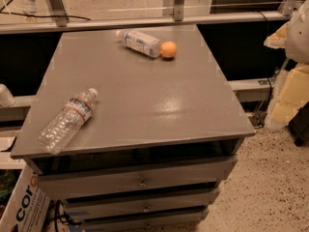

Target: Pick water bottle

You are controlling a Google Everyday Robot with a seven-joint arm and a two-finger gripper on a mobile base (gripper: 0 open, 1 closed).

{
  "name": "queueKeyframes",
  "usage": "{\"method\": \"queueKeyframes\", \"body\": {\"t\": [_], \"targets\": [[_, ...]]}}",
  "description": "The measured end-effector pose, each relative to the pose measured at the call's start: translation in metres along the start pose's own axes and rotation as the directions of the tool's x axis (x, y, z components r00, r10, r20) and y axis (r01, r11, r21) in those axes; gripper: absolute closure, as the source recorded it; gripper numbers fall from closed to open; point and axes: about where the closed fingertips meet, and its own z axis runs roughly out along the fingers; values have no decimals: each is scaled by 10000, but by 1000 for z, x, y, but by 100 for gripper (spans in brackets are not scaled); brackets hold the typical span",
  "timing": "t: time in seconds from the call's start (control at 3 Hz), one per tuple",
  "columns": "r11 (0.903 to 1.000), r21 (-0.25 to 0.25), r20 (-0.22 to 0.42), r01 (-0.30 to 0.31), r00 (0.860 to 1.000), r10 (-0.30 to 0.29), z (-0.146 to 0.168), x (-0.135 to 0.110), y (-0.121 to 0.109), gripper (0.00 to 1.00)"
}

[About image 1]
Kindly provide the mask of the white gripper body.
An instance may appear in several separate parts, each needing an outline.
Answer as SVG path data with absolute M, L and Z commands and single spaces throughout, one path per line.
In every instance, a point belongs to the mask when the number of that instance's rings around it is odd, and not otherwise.
M 286 56 L 298 63 L 309 63 L 309 0 L 293 13 L 285 45 Z

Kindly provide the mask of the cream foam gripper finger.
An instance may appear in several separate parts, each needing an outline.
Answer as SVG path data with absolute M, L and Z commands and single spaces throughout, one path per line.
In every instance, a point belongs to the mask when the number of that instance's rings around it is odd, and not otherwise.
M 283 24 L 275 33 L 268 36 L 264 41 L 264 46 L 269 48 L 284 48 L 286 46 L 286 36 L 289 23 Z
M 282 70 L 274 84 L 265 125 L 271 130 L 287 126 L 300 108 L 309 102 L 309 65 L 298 63 L 289 72 Z

